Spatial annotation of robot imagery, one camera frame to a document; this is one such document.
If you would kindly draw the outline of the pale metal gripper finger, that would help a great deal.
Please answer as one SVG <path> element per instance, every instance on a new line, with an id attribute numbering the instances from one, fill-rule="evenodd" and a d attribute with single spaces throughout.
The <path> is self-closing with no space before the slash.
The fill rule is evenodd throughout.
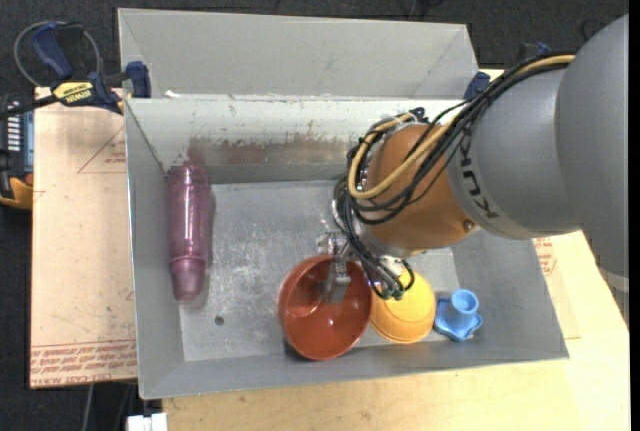
<path id="1" fill-rule="evenodd" d="M 335 285 L 335 273 L 332 268 L 328 268 L 327 272 L 317 282 L 317 290 L 322 301 L 331 301 Z"/>
<path id="2" fill-rule="evenodd" d="M 327 302 L 341 304 L 351 283 L 346 272 L 331 271 L 327 278 Z"/>

